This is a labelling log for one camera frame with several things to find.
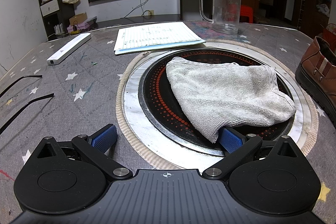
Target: clear glass mug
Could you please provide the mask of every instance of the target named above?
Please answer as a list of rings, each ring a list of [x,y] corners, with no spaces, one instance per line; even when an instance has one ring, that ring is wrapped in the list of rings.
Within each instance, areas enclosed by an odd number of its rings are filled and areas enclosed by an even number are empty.
[[[199,0],[199,12],[205,21],[212,23],[216,32],[237,34],[240,2],[241,0],[213,0],[212,19],[209,19],[203,12],[203,0]]]

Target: lined paper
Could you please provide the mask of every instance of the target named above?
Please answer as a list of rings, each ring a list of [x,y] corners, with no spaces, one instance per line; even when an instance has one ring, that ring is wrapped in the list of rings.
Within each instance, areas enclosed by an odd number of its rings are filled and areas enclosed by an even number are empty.
[[[121,54],[202,42],[183,22],[158,23],[120,29],[114,50]]]

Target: triangular hole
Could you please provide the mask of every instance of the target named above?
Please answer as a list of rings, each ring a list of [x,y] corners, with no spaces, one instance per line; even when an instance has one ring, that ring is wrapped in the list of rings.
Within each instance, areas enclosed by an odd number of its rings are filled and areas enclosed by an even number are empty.
[[[53,149],[50,143],[46,143],[43,146],[37,158],[41,159],[41,158],[47,158],[47,157],[53,157],[53,156],[56,156],[55,150]]]
[[[288,142],[282,143],[282,146],[278,152],[280,156],[296,158],[296,154]]]

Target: gray ribbed plate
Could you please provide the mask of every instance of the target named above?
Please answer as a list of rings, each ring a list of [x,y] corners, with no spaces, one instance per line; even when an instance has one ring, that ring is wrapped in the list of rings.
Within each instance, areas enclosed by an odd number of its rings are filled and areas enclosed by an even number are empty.
[[[316,224],[323,222],[312,213],[286,218],[258,215],[237,203],[221,181],[204,179],[197,170],[138,170],[132,179],[112,183],[99,202],[78,213],[43,216],[25,212],[13,223]]]

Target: towel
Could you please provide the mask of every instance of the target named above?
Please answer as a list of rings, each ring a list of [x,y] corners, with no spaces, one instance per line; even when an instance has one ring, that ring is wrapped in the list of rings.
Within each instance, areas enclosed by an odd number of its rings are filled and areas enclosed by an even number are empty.
[[[174,57],[166,71],[182,111],[212,143],[223,126],[271,126],[296,111],[291,98],[279,91],[275,70],[267,65],[205,64]]]

